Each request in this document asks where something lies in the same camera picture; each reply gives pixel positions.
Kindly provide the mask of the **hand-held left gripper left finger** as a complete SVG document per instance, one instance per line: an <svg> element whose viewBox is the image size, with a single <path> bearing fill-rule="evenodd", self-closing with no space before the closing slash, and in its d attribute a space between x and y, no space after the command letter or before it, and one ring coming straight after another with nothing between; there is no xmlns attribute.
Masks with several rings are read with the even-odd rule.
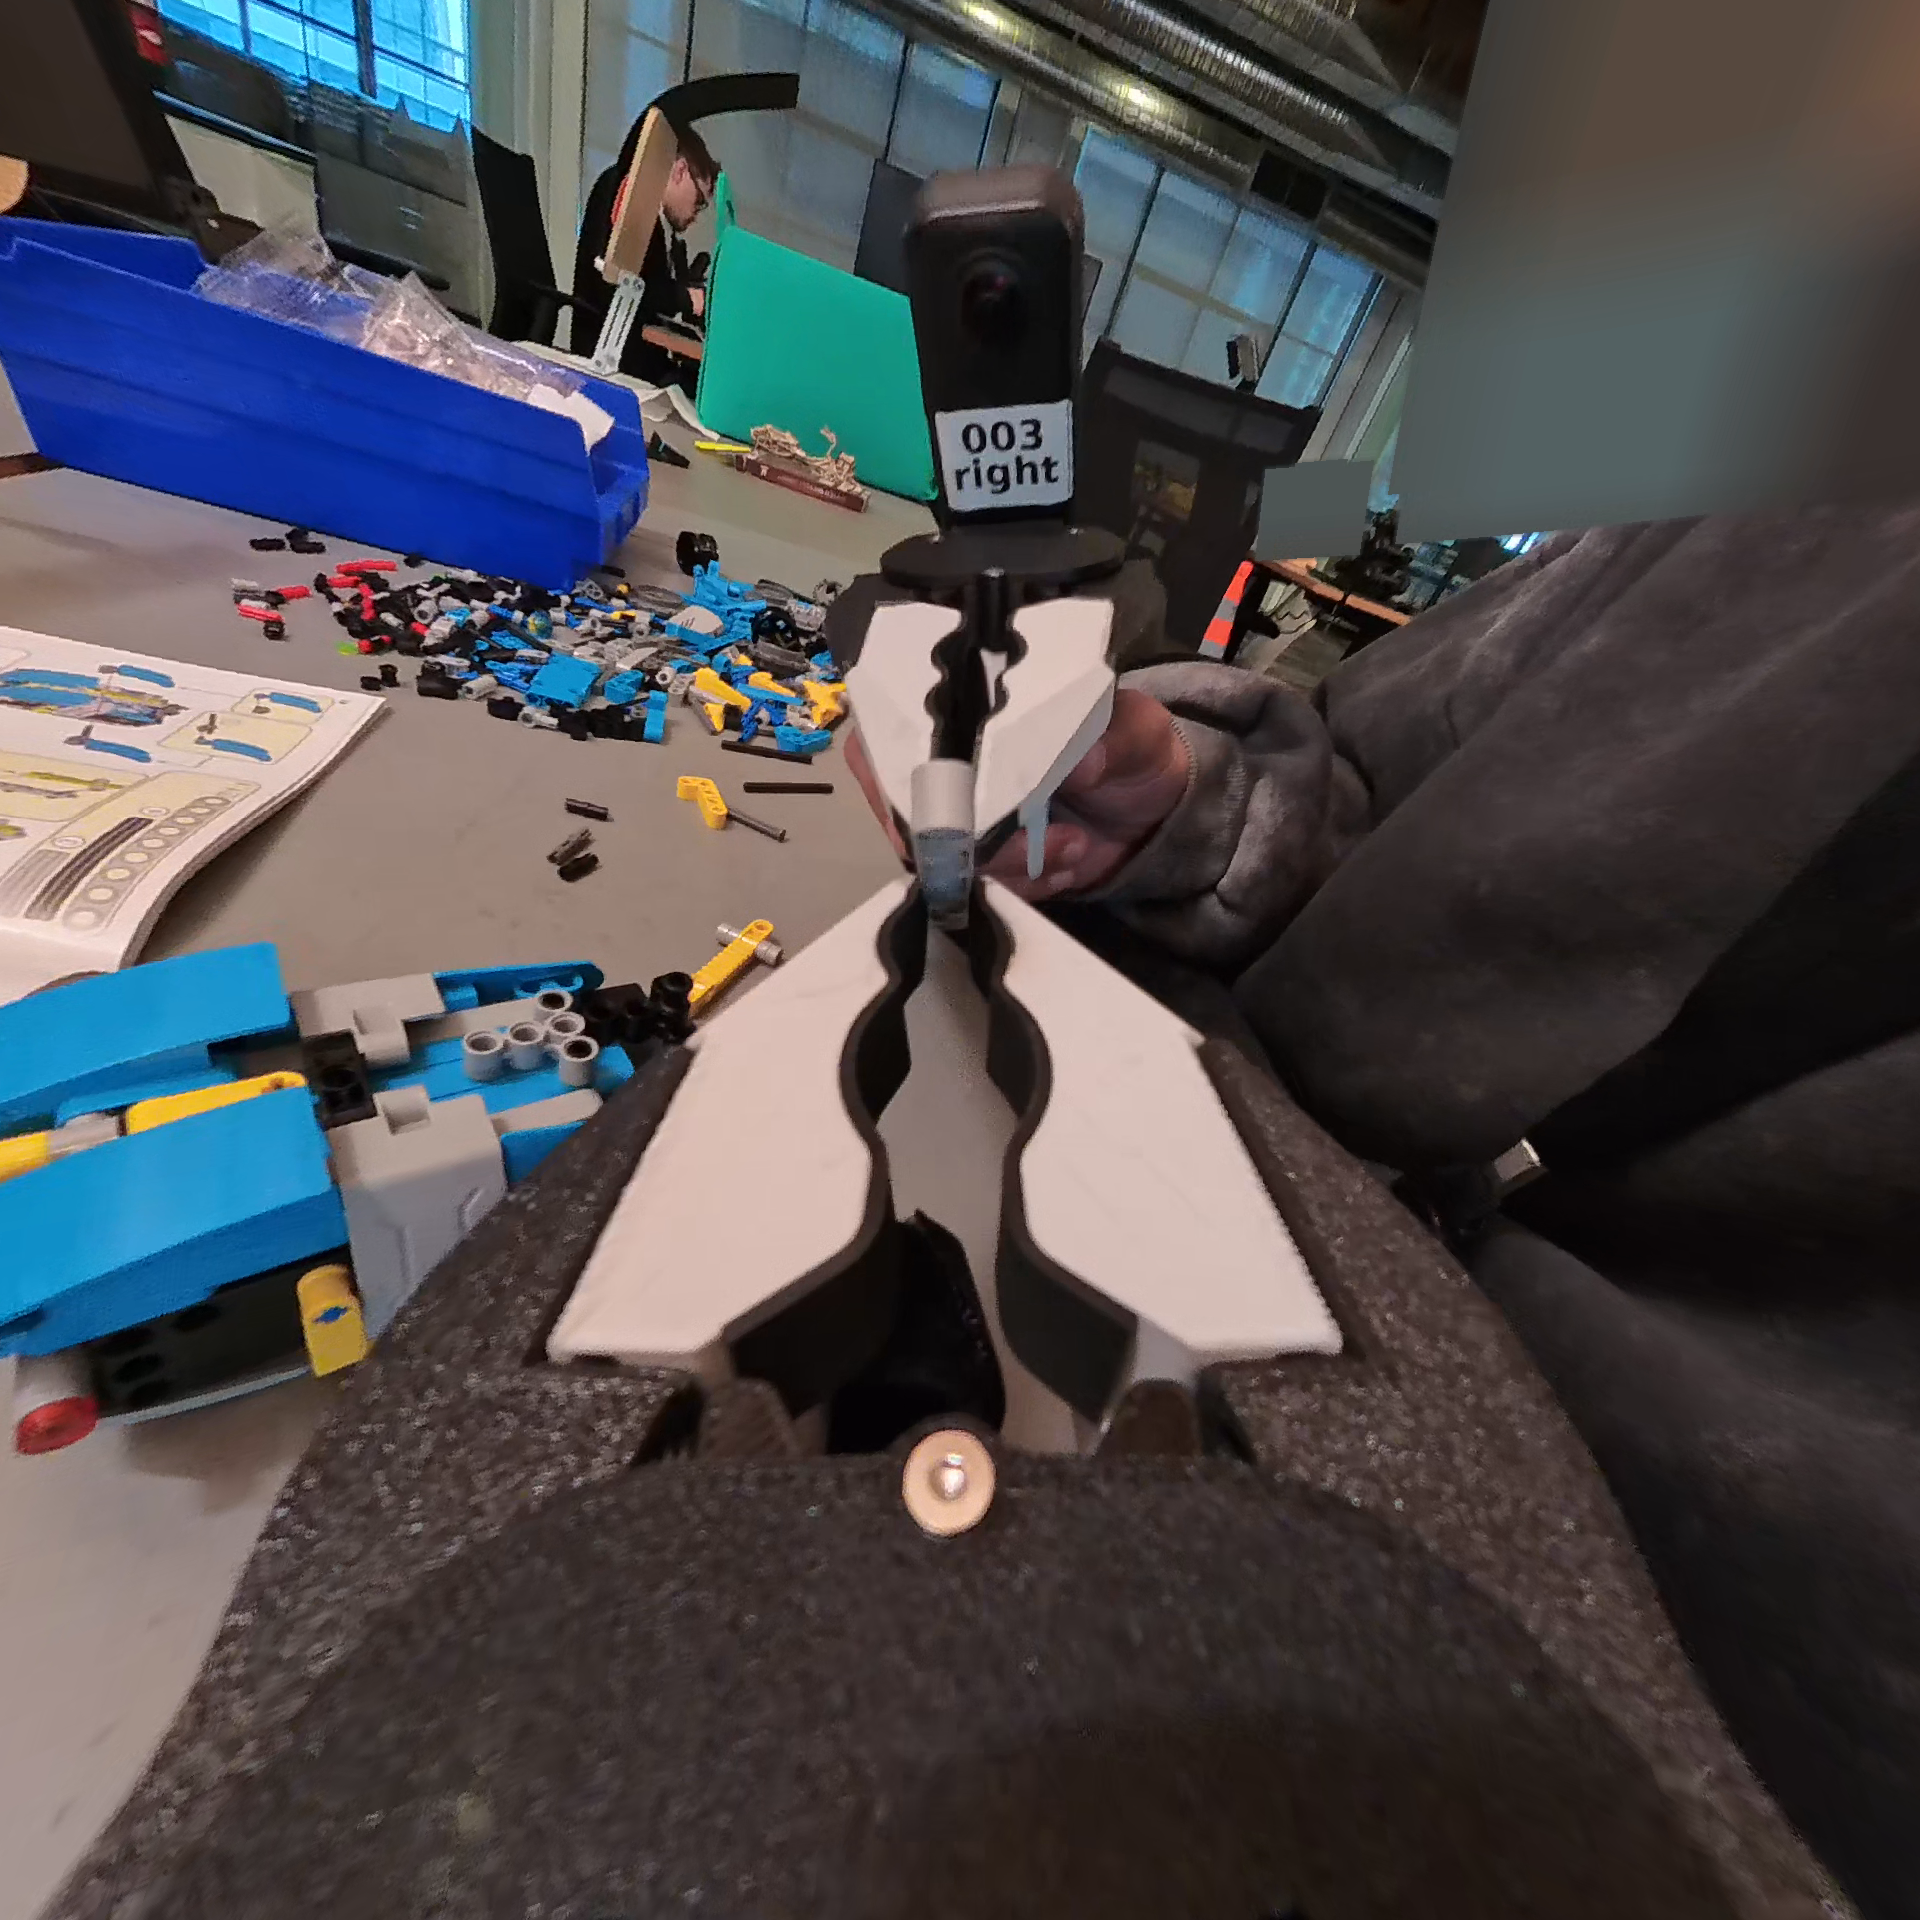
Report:
<svg viewBox="0 0 1920 1920"><path fill-rule="evenodd" d="M880 1353L901 1256L880 1115L909 1070L923 905L892 880L711 1020L547 1356L824 1406Z"/></svg>

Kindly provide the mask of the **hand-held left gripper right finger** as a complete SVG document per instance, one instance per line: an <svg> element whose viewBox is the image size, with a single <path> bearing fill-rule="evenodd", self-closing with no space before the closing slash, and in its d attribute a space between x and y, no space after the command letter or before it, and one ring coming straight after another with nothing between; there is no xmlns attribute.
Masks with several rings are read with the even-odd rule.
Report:
<svg viewBox="0 0 1920 1920"><path fill-rule="evenodd" d="M1109 1422L1138 1382L1341 1353L1203 1033L994 880L972 959L1015 1115L997 1311L1023 1367Z"/></svg>

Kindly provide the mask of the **blue brick toy car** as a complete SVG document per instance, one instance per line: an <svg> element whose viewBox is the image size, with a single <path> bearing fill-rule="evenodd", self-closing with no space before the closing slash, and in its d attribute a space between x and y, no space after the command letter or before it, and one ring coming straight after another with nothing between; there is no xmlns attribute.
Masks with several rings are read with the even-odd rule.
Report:
<svg viewBox="0 0 1920 1920"><path fill-rule="evenodd" d="M291 993L248 944L13 1001L11 1449L357 1366L704 994L588 963Z"/></svg>

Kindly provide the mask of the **person's right forearm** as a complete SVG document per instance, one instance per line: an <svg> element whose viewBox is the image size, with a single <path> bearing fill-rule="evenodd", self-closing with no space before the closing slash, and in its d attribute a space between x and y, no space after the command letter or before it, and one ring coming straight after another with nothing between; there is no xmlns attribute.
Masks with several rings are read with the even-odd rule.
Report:
<svg viewBox="0 0 1920 1920"><path fill-rule="evenodd" d="M1240 974L1370 833L1368 790L1324 719L1279 681L1181 660L1120 689L1168 713L1187 783L1097 898L1168 954Z"/></svg>

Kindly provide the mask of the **grey desk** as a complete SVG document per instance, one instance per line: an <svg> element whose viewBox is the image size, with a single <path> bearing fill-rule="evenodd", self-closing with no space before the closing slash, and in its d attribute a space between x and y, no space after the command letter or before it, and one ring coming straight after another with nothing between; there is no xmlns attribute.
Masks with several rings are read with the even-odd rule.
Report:
<svg viewBox="0 0 1920 1920"><path fill-rule="evenodd" d="M252 519L4 457L4 625L360 690L332 619L284 643L231 611L231 579L282 579ZM274 942L292 987L588 959L617 980L691 969L717 921L802 944L897 863L829 752L824 800L762 803L777 847L711 833L680 776L729 796L739 771L698 728L664 747L570 743L412 689L303 800L184 887L146 956ZM564 815L610 808L610 824ZM599 872L547 863L593 831ZM176 1714L289 1473L341 1396L287 1383L74 1449L4 1451L3 1914L34 1915L119 1809Z"/></svg>

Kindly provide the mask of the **person's right hand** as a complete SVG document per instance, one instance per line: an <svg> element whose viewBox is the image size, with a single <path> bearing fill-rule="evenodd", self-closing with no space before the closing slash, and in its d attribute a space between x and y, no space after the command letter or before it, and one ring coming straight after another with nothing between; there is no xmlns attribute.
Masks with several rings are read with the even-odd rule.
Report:
<svg viewBox="0 0 1920 1920"><path fill-rule="evenodd" d="M1091 900L1163 828L1191 776L1194 758L1170 712L1123 687L1105 735L1048 803L1041 873L1028 872L1023 828L977 872L1036 905Z"/></svg>

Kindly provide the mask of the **wooden cut-out model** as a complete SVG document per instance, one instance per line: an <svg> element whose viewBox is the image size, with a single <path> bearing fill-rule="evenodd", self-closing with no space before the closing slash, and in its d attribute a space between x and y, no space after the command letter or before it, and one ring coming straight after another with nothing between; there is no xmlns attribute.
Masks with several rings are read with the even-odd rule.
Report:
<svg viewBox="0 0 1920 1920"><path fill-rule="evenodd" d="M844 512L865 514L871 506L855 456L829 431L824 433L824 450L809 450L801 438L762 423L745 443L732 448L729 460L740 474Z"/></svg>

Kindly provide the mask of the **pile of loose bricks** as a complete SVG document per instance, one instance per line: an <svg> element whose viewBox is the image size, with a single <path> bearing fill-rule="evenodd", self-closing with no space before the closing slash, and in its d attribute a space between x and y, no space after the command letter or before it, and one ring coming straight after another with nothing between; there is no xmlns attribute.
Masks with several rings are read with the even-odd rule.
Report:
<svg viewBox="0 0 1920 1920"><path fill-rule="evenodd" d="M809 763L848 715L845 675L825 647L834 587L795 595L740 583L715 542L683 536L681 579L633 583L619 567L545 590L423 558L364 558L306 580L231 580L231 601L287 640L291 609L316 603L364 690L471 705L492 719L577 740L664 745L685 712L711 736L769 760Z"/></svg>

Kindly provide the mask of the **wooden laptop stand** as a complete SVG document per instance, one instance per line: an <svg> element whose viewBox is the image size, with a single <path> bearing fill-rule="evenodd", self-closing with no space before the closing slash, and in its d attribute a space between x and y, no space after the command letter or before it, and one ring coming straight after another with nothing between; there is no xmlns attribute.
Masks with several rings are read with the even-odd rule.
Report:
<svg viewBox="0 0 1920 1920"><path fill-rule="evenodd" d="M789 112L801 102L801 74L747 71L685 81L649 105L609 207L605 246L595 267L609 287L609 310L593 348L593 370L610 377L640 323L645 260L677 167L691 154L704 120L732 112Z"/></svg>

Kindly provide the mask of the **black office chair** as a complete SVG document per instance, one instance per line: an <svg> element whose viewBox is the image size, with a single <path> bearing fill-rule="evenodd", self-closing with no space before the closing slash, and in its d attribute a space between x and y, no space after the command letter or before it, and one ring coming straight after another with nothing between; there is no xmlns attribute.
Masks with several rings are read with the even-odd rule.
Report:
<svg viewBox="0 0 1920 1920"><path fill-rule="evenodd" d="M514 346L552 348L563 315L580 302L557 278L547 242L536 160L471 128L471 169L492 263L487 330Z"/></svg>

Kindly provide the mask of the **person's dark grey clothing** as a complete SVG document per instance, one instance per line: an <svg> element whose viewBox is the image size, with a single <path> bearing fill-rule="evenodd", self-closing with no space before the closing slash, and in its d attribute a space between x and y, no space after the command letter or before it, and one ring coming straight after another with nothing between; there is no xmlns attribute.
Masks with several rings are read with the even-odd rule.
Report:
<svg viewBox="0 0 1920 1920"><path fill-rule="evenodd" d="M1360 838L1240 998L1415 1182L1720 1713L1916 1915L1916 503L1592 530L1317 698Z"/></svg>

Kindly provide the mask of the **clear bags in bin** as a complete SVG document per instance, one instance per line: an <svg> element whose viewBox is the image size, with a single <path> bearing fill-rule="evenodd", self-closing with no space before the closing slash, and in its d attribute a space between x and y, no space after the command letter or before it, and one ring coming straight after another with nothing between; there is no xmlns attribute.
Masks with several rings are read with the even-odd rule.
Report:
<svg viewBox="0 0 1920 1920"><path fill-rule="evenodd" d="M265 230L209 266L195 294L482 394L523 400L573 420L588 448L616 425L588 396L584 375L458 320L412 273L391 279L341 260L316 233L287 224Z"/></svg>

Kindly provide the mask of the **blue plastic bin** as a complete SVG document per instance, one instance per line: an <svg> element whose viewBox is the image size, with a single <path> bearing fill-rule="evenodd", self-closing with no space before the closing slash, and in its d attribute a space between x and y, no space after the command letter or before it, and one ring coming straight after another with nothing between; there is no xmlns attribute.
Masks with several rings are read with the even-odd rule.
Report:
<svg viewBox="0 0 1920 1920"><path fill-rule="evenodd" d="M637 399L577 423L203 299L176 235L3 222L3 358L58 464L408 555L570 587L648 511Z"/></svg>

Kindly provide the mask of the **open instruction booklet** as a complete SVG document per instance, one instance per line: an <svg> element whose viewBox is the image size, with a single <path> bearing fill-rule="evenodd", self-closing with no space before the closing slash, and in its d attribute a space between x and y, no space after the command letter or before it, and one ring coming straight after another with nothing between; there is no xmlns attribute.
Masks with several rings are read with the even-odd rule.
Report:
<svg viewBox="0 0 1920 1920"><path fill-rule="evenodd" d="M132 963L176 889L383 713L364 690L3 628L3 1000Z"/></svg>

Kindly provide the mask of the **black partition panel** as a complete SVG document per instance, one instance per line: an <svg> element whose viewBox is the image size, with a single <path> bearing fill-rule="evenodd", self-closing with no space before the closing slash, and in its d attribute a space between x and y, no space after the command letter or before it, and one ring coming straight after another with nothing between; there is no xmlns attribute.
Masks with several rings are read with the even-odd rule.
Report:
<svg viewBox="0 0 1920 1920"><path fill-rule="evenodd" d="M259 235L192 177L129 4L3 4L4 210L181 235L219 260Z"/></svg>

